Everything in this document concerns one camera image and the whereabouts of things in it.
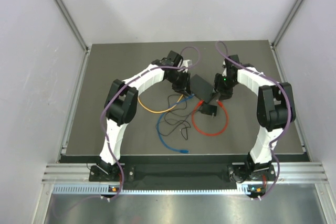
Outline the black network switch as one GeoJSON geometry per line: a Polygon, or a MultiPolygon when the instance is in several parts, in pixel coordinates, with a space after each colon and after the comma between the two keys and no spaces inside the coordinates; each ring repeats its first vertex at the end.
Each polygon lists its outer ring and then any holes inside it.
{"type": "Polygon", "coordinates": [[[191,91],[205,103],[210,103],[213,99],[213,86],[197,74],[191,77],[191,91]]]}

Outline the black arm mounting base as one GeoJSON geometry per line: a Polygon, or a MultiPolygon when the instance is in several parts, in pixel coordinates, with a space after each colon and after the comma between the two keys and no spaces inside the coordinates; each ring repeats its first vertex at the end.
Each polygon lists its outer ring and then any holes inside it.
{"type": "Polygon", "coordinates": [[[244,165],[125,164],[124,190],[214,190],[235,189],[237,182],[273,181],[274,172],[246,176],[244,165]]]}

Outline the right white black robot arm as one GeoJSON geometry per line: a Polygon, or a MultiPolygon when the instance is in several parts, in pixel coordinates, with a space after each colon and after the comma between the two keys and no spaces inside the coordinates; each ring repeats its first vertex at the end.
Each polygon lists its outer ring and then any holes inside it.
{"type": "Polygon", "coordinates": [[[270,170],[272,155],[278,139],[296,119],[295,104],[291,84],[277,82],[257,71],[250,64],[242,65],[237,55],[225,57],[224,71],[215,75],[213,93],[219,100],[233,96],[233,88],[244,85],[257,96],[257,121],[260,125],[255,145],[247,154],[242,172],[233,174],[258,179],[270,170]]]}

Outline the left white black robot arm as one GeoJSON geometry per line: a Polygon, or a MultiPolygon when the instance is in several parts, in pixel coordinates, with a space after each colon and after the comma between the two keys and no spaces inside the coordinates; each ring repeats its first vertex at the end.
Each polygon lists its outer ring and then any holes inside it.
{"type": "Polygon", "coordinates": [[[170,51],[167,57],[151,62],[144,70],[132,78],[112,82],[105,101],[101,119],[106,119],[102,128],[105,139],[100,161],[97,166],[107,180],[114,180],[119,174],[117,162],[124,132],[136,115],[138,97],[153,85],[167,80],[174,92],[189,97],[192,95],[188,69],[193,66],[191,60],[170,51]]]}

